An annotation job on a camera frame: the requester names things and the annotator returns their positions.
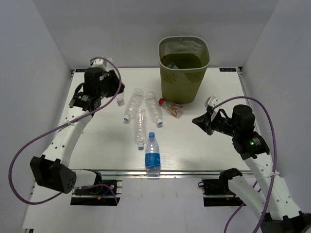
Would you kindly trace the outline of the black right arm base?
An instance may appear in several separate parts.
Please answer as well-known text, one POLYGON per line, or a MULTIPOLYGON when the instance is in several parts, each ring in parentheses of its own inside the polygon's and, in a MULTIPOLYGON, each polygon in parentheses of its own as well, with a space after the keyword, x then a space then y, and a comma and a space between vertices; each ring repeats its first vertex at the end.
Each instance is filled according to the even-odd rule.
POLYGON ((217 179, 203 179, 198 183, 203 191, 205 207, 232 207, 243 204, 242 200, 231 191, 225 191, 217 179))

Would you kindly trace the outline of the clear slim bottle white cap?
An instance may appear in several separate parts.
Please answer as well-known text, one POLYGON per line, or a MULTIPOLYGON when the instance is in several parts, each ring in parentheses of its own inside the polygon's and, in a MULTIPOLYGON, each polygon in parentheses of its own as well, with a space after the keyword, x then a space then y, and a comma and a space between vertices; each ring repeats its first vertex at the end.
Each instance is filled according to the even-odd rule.
POLYGON ((146 142, 146 111, 138 109, 135 118, 135 141, 139 150, 144 150, 146 142))

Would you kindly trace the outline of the clear bottle blue label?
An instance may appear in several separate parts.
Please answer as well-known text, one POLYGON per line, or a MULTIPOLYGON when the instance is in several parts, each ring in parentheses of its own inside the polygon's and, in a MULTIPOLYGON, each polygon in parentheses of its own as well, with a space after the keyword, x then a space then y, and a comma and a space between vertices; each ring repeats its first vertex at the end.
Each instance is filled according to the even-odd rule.
POLYGON ((158 177, 161 171, 159 145, 154 132, 149 132, 145 149, 145 168, 147 176, 158 177))

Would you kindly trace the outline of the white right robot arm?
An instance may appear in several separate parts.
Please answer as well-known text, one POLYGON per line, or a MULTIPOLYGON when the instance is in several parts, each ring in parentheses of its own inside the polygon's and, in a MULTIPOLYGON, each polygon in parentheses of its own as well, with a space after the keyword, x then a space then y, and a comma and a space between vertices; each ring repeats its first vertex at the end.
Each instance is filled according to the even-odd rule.
POLYGON ((258 193, 236 168, 220 174, 219 187, 236 194, 258 219, 254 231, 263 233, 305 233, 311 228, 311 215, 303 213, 292 199, 284 179, 276 171, 276 158, 264 138, 255 131, 255 115, 243 104, 228 117, 216 100, 207 101, 206 113, 193 119, 208 135, 223 133, 232 138, 236 152, 250 168, 261 189, 258 193))

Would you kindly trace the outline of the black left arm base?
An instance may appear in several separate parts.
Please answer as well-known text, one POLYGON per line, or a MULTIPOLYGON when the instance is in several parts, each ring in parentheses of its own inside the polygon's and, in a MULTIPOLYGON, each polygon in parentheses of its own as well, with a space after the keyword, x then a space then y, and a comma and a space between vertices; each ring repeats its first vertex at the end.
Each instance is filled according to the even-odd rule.
POLYGON ((121 199, 122 180, 104 178, 102 173, 83 169, 76 171, 71 206, 117 206, 121 199))

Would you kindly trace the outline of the clear square bottle yellow label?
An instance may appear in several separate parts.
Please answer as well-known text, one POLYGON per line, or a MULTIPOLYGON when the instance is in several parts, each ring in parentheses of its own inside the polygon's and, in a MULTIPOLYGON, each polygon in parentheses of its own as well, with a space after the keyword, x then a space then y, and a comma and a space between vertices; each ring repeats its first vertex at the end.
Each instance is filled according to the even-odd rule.
POLYGON ((178 81, 178 73, 176 72, 177 70, 178 67, 174 62, 167 65, 165 80, 168 83, 175 83, 176 81, 178 81))

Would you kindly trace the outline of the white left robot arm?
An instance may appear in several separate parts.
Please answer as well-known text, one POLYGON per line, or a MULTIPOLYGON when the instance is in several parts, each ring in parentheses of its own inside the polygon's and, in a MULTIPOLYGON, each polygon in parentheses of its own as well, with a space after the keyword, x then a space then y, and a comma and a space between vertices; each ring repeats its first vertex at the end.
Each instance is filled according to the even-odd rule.
POLYGON ((100 173, 91 169, 73 171, 70 158, 86 125, 99 110, 102 99, 112 99, 124 91, 114 70, 87 68, 84 81, 74 90, 69 102, 64 127, 59 129, 51 144, 39 157, 34 156, 30 167, 37 185, 67 194, 75 188, 97 194, 102 190, 100 173))

